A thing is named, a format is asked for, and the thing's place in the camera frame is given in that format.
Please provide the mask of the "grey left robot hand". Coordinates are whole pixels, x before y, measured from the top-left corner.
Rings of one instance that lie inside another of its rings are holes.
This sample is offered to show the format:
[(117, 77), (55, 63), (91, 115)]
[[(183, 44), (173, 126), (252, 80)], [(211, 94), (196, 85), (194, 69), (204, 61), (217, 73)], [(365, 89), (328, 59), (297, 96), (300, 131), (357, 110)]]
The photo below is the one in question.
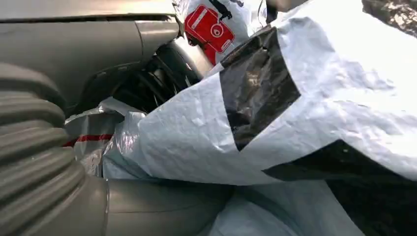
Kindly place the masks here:
[(122, 125), (211, 70), (188, 40), (173, 19), (1, 23), (1, 235), (209, 235), (231, 187), (119, 158)]

